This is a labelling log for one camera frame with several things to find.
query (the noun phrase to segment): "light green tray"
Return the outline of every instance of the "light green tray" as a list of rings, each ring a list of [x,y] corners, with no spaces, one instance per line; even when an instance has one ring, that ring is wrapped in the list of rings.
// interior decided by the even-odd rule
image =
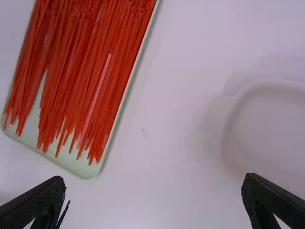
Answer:
[[[42,82],[40,84],[40,88],[39,88],[39,91],[37,93],[36,100],[34,102],[34,106],[31,110],[31,113],[30,113],[29,117],[27,118],[27,121],[26,121],[26,124],[24,126],[22,135],[20,137],[15,135],[16,128],[17,128],[17,123],[15,125],[9,124],[7,129],[3,130],[3,126],[4,126],[4,122],[5,122],[5,118],[6,118],[5,114],[2,115],[1,121],[0,121],[1,128],[4,132],[4,134],[6,136],[8,136],[9,138],[11,138],[13,140],[16,140],[17,142],[25,145],[29,149],[35,151],[36,153],[42,155],[43,157],[49,159],[50,161],[54,162],[55,164],[57,164],[60,167],[70,171],[71,173],[75,174],[76,176],[78,176],[82,179],[90,179],[90,178],[94,178],[97,175],[99,175],[99,173],[101,172],[101,170],[103,168],[104,163],[106,162],[107,155],[108,155],[108,153],[111,149],[112,141],[113,141],[113,138],[115,136],[116,127],[118,125],[120,116],[122,114],[123,107],[124,107],[124,104],[125,104],[127,96],[128,96],[128,92],[131,88],[132,80],[133,80],[133,78],[136,74],[137,66],[138,66],[138,64],[140,62],[140,59],[141,59],[141,56],[143,54],[145,44],[148,40],[149,33],[152,29],[153,21],[156,17],[158,9],[159,9],[160,2],[161,2],[161,0],[157,0],[156,5],[154,7],[154,10],[152,12],[152,17],[151,17],[150,22],[148,24],[148,28],[146,30],[144,39],[142,41],[142,44],[141,44],[138,56],[136,58],[135,64],[132,68],[131,76],[128,80],[128,83],[127,83],[127,86],[126,86],[126,89],[125,89],[125,92],[124,92],[124,95],[123,95],[123,99],[121,101],[119,111],[116,115],[116,118],[115,118],[112,130],[111,130],[110,136],[108,138],[108,142],[106,144],[106,147],[105,147],[105,150],[104,150],[104,153],[103,153],[103,156],[102,156],[102,159],[98,164],[93,162],[93,164],[91,166],[88,165],[87,152],[83,152],[82,157],[79,160],[76,160],[76,156],[77,156],[77,153],[78,153],[78,150],[76,148],[77,143],[75,144],[75,147],[73,148],[72,153],[71,154],[68,153],[69,147],[70,147],[70,144],[71,144],[71,140],[72,140],[72,135],[69,137],[66,145],[62,146],[61,152],[60,152],[58,158],[55,158],[55,152],[56,152],[56,147],[57,147],[58,140],[54,140],[53,144],[50,145],[50,147],[48,149],[48,152],[46,154],[43,153],[41,150],[38,150],[36,148],[38,133],[39,133],[39,130],[38,130],[39,114],[40,114],[39,104],[40,104],[40,99],[41,99],[41,93],[42,93],[44,80],[42,80]],[[9,99],[9,96],[10,96],[10,93],[11,93],[11,88],[12,88],[12,83],[11,83],[11,86],[10,86],[10,92],[8,94],[6,102]]]

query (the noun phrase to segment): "tray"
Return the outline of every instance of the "tray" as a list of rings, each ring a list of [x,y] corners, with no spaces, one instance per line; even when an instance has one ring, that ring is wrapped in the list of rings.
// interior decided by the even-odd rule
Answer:
[[[75,144],[75,147],[73,148],[72,153],[71,154],[68,153],[73,134],[70,135],[66,145],[61,147],[61,152],[60,152],[58,158],[55,158],[55,152],[56,152],[58,139],[55,139],[54,142],[49,146],[48,152],[46,154],[36,148],[37,138],[38,138],[38,133],[39,133],[39,130],[38,130],[39,114],[40,114],[39,104],[40,104],[44,79],[42,80],[42,82],[40,84],[39,91],[37,93],[37,96],[36,96],[34,105],[32,107],[32,110],[30,112],[30,115],[27,118],[22,135],[20,137],[15,135],[15,131],[17,128],[17,122],[15,123],[15,125],[9,124],[7,126],[7,129],[3,130],[3,126],[4,126],[4,122],[5,122],[5,118],[6,118],[5,114],[3,114],[1,116],[1,120],[0,120],[1,129],[4,132],[4,134],[6,136],[8,136],[9,138],[25,145],[27,148],[33,150],[34,152],[38,153],[39,155],[45,157],[46,159],[52,161],[53,163],[59,165],[60,167],[66,169],[67,171],[73,173],[74,175],[76,175],[82,179],[90,179],[90,178],[94,178],[94,177],[98,176],[99,173],[102,171],[102,168],[106,162],[107,155],[109,154],[109,151],[111,149],[112,141],[113,141],[113,138],[115,137],[116,127],[120,120],[120,116],[122,115],[123,107],[124,107],[124,105],[126,103],[126,99],[128,97],[128,92],[132,86],[133,79],[136,75],[137,66],[141,60],[141,56],[143,54],[145,44],[148,41],[149,33],[152,29],[153,21],[157,15],[157,12],[158,12],[158,9],[160,6],[160,2],[161,2],[161,0],[157,0],[155,7],[153,9],[151,19],[149,21],[147,30],[145,32],[145,36],[141,43],[141,46],[140,46],[140,49],[138,52],[138,56],[135,60],[135,64],[132,68],[132,72],[131,72],[130,78],[128,80],[118,113],[117,113],[115,121],[114,121],[114,124],[112,126],[110,136],[106,143],[103,156],[98,164],[96,162],[93,162],[90,166],[88,165],[87,151],[83,152],[82,157],[79,160],[76,160],[76,156],[78,153],[78,149],[76,148],[77,143]],[[10,97],[11,89],[12,89],[12,82],[11,82],[9,94],[6,99],[6,103]]]

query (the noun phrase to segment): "white surface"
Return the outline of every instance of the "white surface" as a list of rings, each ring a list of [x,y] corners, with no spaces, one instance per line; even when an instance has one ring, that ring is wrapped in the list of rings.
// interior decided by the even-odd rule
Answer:
[[[1,5],[1,106],[32,2]],[[251,228],[242,180],[214,159],[203,117],[234,71],[304,48],[304,6],[163,0],[103,173],[80,180],[1,134],[1,201],[61,175],[72,201],[62,228]]]

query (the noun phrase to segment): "white table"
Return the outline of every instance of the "white table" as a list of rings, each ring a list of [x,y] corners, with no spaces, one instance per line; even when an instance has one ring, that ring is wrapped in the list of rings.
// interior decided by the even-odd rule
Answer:
[[[0,109],[33,0],[2,1]],[[243,175],[204,140],[209,101],[233,72],[304,48],[303,0],[163,0],[103,173],[81,180],[0,134],[0,203],[54,175],[63,229],[251,228]]]

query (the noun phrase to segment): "transparent plastic container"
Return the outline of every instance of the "transparent plastic container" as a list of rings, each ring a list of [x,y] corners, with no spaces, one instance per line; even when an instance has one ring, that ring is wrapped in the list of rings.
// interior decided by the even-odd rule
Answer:
[[[213,153],[238,176],[255,172],[305,198],[305,84],[269,78],[216,97],[206,117]]]

